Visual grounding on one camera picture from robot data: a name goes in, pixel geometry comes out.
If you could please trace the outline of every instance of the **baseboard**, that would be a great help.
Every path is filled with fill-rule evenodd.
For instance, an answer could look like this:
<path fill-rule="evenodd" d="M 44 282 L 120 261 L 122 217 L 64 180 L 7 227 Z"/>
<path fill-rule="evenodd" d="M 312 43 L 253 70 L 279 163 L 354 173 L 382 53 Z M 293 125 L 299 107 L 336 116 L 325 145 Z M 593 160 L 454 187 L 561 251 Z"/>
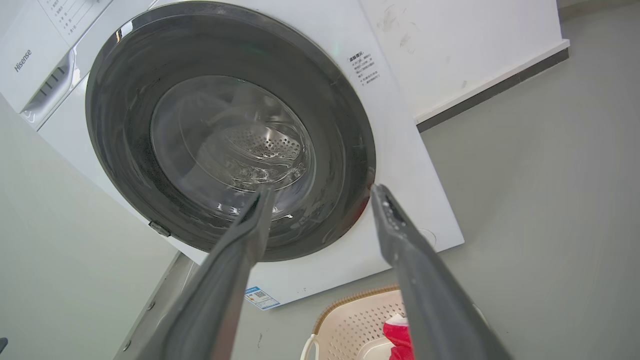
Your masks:
<path fill-rule="evenodd" d="M 533 59 L 512 68 L 480 86 L 471 88 L 468 92 L 451 99 L 418 117 L 415 121 L 420 132 L 425 131 L 439 123 L 450 119 L 457 114 L 471 109 L 475 105 L 491 99 L 497 94 L 514 87 L 515 85 L 531 78 L 544 70 L 561 63 L 569 58 L 569 40 L 562 40 L 547 51 L 535 56 Z"/>

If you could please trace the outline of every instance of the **gray floor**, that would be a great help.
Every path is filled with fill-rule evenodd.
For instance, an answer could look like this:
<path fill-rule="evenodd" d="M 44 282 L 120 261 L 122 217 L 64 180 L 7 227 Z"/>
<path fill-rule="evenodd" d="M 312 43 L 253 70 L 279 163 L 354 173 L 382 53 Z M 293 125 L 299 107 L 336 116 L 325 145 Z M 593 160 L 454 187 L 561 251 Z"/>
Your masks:
<path fill-rule="evenodd" d="M 467 240 L 442 257 L 516 358 L 638 358 L 640 4 L 563 31 L 568 61 L 422 134 Z M 297 359 L 326 306 L 392 282 L 245 303 L 233 359 Z"/>

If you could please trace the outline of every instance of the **plastic basket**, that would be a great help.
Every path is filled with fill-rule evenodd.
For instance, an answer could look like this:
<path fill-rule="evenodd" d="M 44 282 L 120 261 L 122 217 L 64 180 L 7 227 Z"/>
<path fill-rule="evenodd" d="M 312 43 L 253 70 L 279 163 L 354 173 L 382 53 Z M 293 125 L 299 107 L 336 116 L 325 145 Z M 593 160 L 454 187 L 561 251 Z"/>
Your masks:
<path fill-rule="evenodd" d="M 316 321 L 300 359 L 307 360 L 315 345 L 316 360 L 387 360 L 393 344 L 382 333 L 382 327 L 395 314 L 404 316 L 397 285 L 337 301 Z"/>

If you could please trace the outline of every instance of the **red cloth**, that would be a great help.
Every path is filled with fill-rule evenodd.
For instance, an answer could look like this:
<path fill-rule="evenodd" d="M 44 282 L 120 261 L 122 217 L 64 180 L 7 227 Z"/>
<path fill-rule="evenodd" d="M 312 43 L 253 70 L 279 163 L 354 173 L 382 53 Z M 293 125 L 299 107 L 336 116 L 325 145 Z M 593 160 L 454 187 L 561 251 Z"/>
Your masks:
<path fill-rule="evenodd" d="M 382 332 L 395 346 L 391 348 L 389 360 L 414 360 L 409 326 L 384 324 Z"/>

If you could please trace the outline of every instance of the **sticker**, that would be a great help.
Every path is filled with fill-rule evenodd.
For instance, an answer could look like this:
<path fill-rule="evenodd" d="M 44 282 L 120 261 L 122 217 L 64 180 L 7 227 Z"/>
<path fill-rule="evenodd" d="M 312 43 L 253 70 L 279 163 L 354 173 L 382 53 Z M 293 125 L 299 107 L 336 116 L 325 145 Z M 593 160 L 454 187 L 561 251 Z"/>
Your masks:
<path fill-rule="evenodd" d="M 277 302 L 273 297 L 267 295 L 264 291 L 260 290 L 260 288 L 250 288 L 245 290 L 244 297 L 262 310 L 271 309 L 274 306 L 280 305 L 279 302 Z"/>
<path fill-rule="evenodd" d="M 375 64 L 371 54 L 365 54 L 360 51 L 359 53 L 349 57 L 349 62 L 353 67 L 353 70 L 358 76 L 358 80 L 362 86 L 368 85 L 371 81 L 378 79 L 380 74 L 376 70 Z"/>

